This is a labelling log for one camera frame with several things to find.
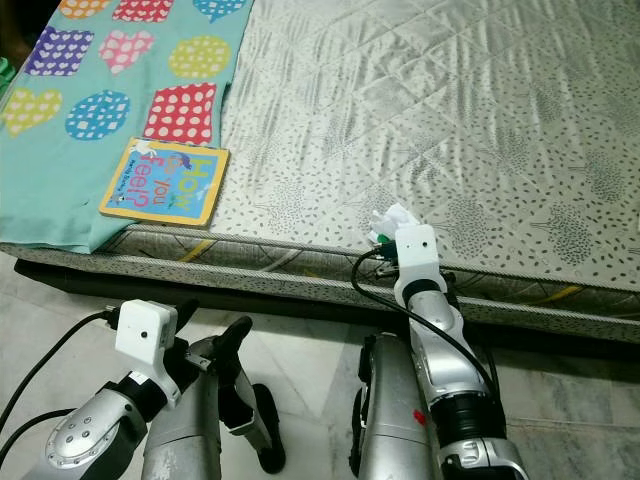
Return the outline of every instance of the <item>polka dot heart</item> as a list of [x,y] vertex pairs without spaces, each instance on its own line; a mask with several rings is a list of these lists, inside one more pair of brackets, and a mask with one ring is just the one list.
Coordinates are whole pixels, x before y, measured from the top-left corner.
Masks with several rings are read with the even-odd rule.
[[76,140],[100,140],[124,125],[130,103],[124,93],[112,90],[80,100],[67,115],[67,133]]
[[29,75],[73,75],[92,40],[93,33],[88,31],[56,30],[47,26],[29,56],[25,71]]
[[58,90],[47,90],[37,97],[28,88],[16,88],[2,112],[9,135],[15,137],[28,128],[50,120],[62,104],[62,94]]
[[109,0],[62,0],[58,9],[65,17],[87,18],[104,10]]
[[120,0],[113,11],[114,20],[125,22],[164,22],[173,0]]
[[144,136],[157,140],[207,145],[211,141],[213,83],[197,83],[157,90]]
[[204,15],[209,17],[211,23],[230,13],[240,10],[245,6],[246,0],[193,0],[193,5]]
[[207,78],[225,69],[231,48],[218,37],[203,35],[183,40],[171,52],[169,68],[178,77]]
[[141,54],[153,45],[154,38],[149,32],[138,32],[128,36],[120,30],[114,30],[100,45],[102,58],[114,75],[133,65]]

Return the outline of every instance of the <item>board book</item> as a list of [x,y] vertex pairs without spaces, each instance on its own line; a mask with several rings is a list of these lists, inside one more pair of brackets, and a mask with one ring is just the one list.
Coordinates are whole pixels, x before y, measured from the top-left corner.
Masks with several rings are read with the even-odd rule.
[[229,152],[132,137],[100,204],[117,217],[205,226]]

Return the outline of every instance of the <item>mattress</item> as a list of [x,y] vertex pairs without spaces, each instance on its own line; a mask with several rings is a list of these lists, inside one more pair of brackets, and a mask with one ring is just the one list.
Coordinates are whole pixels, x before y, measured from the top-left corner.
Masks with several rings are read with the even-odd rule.
[[367,304],[348,272],[371,212],[399,202],[436,228],[458,293],[507,312],[486,321],[557,309],[541,328],[636,328],[639,29],[633,0],[256,0],[209,232],[134,225],[90,256],[3,249]]

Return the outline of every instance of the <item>red polka dot square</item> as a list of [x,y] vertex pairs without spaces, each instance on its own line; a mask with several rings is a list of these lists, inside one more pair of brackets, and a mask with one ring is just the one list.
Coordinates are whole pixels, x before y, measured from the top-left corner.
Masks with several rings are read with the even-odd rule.
[[194,83],[156,90],[144,136],[156,140],[207,145],[211,141],[214,83]]
[[113,11],[114,20],[125,22],[164,22],[173,0],[120,0]]

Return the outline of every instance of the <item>teal blanket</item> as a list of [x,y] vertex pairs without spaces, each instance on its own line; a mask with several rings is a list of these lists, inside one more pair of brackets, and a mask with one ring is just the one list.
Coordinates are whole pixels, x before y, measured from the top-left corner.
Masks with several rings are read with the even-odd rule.
[[63,0],[3,98],[0,242],[90,253],[132,136],[219,146],[251,0]]

